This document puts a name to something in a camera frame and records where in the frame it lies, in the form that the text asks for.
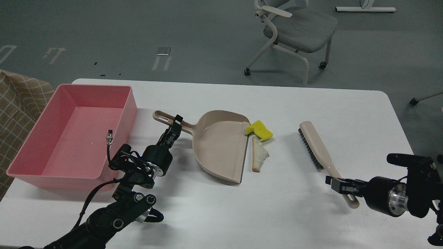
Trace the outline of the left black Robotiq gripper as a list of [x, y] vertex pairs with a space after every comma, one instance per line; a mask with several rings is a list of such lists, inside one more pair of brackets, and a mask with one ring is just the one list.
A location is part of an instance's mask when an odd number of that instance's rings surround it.
[[172, 123], [160, 136], [160, 139], [158, 140], [156, 145], [148, 146], [141, 156], [141, 159], [144, 162], [151, 163], [158, 168], [157, 175], [159, 177], [164, 176], [167, 173], [169, 166], [171, 165], [173, 156], [170, 153], [169, 149], [172, 148], [174, 142], [179, 138], [181, 134], [182, 121], [183, 117], [180, 115], [176, 115]]

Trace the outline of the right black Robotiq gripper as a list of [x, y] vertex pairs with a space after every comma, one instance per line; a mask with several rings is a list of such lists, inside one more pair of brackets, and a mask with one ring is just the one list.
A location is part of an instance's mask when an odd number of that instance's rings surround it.
[[376, 176], [369, 182], [360, 179], [326, 176], [325, 183], [339, 194], [364, 197], [369, 208], [380, 213], [399, 217], [406, 211], [406, 184], [391, 178]]

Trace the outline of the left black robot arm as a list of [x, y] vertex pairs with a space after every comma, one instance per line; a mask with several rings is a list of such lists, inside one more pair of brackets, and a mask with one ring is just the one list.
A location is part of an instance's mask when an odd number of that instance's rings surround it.
[[[109, 168], [124, 172], [119, 179], [95, 187], [84, 202], [79, 219], [73, 228], [60, 239], [45, 246], [46, 249], [104, 249], [110, 239], [132, 222], [158, 223], [164, 215], [153, 206], [153, 194], [142, 194], [134, 186], [153, 188], [156, 177], [164, 176], [173, 160], [170, 149], [182, 131], [183, 118], [176, 115], [158, 142], [148, 146], [143, 154], [123, 144], [114, 157], [108, 157]], [[114, 202], [94, 211], [82, 223], [82, 218], [95, 194], [104, 186], [115, 183]]]

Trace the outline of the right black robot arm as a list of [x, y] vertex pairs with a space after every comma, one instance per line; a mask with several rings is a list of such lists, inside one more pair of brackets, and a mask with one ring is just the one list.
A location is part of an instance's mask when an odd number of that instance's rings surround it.
[[431, 245], [442, 246], [442, 179], [433, 159], [391, 153], [387, 162], [407, 168], [405, 183], [381, 176], [370, 181], [327, 176], [325, 182], [339, 194], [363, 197], [369, 208], [389, 216], [399, 217], [408, 211], [422, 219], [433, 210], [437, 227], [427, 240]]

